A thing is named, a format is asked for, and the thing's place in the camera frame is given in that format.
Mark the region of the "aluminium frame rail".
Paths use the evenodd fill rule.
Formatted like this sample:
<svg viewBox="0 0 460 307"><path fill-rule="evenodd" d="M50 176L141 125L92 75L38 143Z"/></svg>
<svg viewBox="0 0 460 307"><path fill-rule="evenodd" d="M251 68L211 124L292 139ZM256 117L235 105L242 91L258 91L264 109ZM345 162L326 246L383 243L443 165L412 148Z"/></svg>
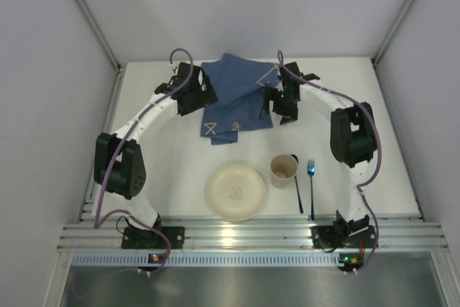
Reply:
<svg viewBox="0 0 460 307"><path fill-rule="evenodd" d="M330 224L330 219L316 223L300 216L287 218L256 217L230 222L216 217L165 217L165 226L185 229L186 250L287 250L312 251L316 225ZM411 218L379 219L378 249L381 252L431 252L449 248L441 225ZM115 250L121 247L121 223L109 219L99 229L85 220L67 224L58 241L59 250Z"/></svg>

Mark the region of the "blue metal fork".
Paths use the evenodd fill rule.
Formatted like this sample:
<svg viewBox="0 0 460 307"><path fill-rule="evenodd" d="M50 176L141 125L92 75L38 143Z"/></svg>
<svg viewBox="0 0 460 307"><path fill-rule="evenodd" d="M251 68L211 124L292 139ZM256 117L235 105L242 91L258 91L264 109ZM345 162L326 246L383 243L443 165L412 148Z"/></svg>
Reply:
<svg viewBox="0 0 460 307"><path fill-rule="evenodd" d="M314 191L313 191L313 177L315 175L315 163L313 159L308 160L307 173L310 178L310 219L315 220L315 208L314 208Z"/></svg>

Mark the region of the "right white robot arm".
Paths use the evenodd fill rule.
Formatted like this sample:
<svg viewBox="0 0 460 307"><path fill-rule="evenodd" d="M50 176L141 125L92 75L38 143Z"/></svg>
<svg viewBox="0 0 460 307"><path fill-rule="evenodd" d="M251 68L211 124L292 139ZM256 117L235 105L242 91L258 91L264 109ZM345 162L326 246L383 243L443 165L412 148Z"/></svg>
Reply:
<svg viewBox="0 0 460 307"><path fill-rule="evenodd" d="M336 249L356 243L364 234L377 230L370 226L376 217L364 195L364 187L378 175L382 164L382 145L367 102L319 84L313 73L304 75L295 62L280 63L281 88L265 87L261 118L271 114L285 125L298 120L298 104L304 102L324 116L330 124L329 146L341 168L341 190L336 218L316 241L317 248Z"/></svg>

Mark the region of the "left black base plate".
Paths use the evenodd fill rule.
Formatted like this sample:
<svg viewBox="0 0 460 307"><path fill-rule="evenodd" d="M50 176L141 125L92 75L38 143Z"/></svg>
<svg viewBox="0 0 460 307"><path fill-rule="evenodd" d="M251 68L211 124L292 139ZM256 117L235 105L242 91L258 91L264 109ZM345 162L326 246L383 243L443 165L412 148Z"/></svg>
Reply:
<svg viewBox="0 0 460 307"><path fill-rule="evenodd" d="M182 249L185 240L185 228L182 226L164 226L162 233L170 241L171 249ZM122 249L167 249L166 241L158 234L141 230L134 226L124 229Z"/></svg>

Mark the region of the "beige cup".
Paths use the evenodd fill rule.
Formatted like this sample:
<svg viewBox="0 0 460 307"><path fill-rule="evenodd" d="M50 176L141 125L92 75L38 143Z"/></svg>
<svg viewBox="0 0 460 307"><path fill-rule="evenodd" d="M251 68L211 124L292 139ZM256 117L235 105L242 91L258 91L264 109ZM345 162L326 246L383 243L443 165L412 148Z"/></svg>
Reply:
<svg viewBox="0 0 460 307"><path fill-rule="evenodd" d="M278 155L270 163L270 180L275 188L285 188L296 176L297 160L292 155Z"/></svg>

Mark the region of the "blue cloth placemat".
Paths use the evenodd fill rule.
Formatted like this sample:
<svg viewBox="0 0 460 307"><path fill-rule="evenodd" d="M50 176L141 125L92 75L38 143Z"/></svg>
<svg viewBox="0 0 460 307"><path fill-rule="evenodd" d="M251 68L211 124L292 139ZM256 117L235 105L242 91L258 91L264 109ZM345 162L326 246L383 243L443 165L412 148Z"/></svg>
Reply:
<svg viewBox="0 0 460 307"><path fill-rule="evenodd" d="M265 87L279 83L278 64L245 60L224 54L220 60L202 63L218 101L203 111L201 136L212 145L238 142L240 132L273 127L270 116L261 117Z"/></svg>

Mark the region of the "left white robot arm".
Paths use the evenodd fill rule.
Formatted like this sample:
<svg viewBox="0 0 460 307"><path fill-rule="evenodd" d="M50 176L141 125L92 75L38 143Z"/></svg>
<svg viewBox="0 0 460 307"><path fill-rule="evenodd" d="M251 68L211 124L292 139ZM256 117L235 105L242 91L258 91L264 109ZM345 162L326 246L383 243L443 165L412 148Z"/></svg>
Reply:
<svg viewBox="0 0 460 307"><path fill-rule="evenodd" d="M142 189L147 171L141 139L150 129L161 129L177 115L185 116L218 101L210 78L202 67L179 63L167 83L154 90L149 101L121 128L96 139L93 179L101 186L94 226L121 214L134 228L160 236L161 221Z"/></svg>

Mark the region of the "cream round plate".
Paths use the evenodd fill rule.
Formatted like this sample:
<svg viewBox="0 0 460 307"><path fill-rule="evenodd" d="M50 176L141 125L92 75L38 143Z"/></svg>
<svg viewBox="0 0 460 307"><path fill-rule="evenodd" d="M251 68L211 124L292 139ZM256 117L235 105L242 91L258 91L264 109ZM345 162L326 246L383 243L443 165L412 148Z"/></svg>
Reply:
<svg viewBox="0 0 460 307"><path fill-rule="evenodd" d="M252 167L231 164L217 170L206 184L206 202L219 217L232 222L256 216L267 196L262 176Z"/></svg>

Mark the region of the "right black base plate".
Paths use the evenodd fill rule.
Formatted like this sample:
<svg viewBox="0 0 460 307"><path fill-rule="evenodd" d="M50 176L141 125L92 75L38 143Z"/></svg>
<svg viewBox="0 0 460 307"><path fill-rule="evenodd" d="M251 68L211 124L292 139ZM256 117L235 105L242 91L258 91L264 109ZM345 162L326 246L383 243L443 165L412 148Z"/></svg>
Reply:
<svg viewBox="0 0 460 307"><path fill-rule="evenodd" d="M325 252L336 249L371 249L377 240L374 227L351 235L340 234L332 226L315 226L311 229L313 247Z"/></svg>

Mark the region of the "dark blue spoon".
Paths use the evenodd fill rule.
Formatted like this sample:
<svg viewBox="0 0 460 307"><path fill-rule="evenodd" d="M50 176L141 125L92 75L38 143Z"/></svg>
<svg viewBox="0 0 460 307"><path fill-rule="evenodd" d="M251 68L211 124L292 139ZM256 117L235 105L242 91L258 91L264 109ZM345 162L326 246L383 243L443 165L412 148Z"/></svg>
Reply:
<svg viewBox="0 0 460 307"><path fill-rule="evenodd" d="M290 154L291 158L293 158L295 161L296 161L296 165L297 165L297 171L296 171L296 174L295 174L295 187L296 187L296 193L297 193L297 198L298 198L298 208L299 208L299 212L300 214L304 214L304 208L303 208L303 202L302 202L302 198L301 198L301 195L300 195L300 188L299 188L299 183L298 183L298 168L299 168L299 159L298 159L298 156L295 155L295 154Z"/></svg>

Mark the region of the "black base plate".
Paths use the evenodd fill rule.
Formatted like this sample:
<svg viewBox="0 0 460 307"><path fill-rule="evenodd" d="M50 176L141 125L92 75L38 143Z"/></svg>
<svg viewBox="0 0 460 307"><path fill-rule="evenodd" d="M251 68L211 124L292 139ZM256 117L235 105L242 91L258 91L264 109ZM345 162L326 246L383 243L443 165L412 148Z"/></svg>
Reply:
<svg viewBox="0 0 460 307"><path fill-rule="evenodd" d="M340 234L332 226L315 226L311 229L313 247L325 252L336 249L371 249L377 240L374 227L351 235Z"/></svg>
<svg viewBox="0 0 460 307"><path fill-rule="evenodd" d="M171 249L182 249L185 240L185 228L182 226L164 226L162 233L170 241ZM124 229L122 249L167 249L166 241L158 234L141 230L134 226Z"/></svg>

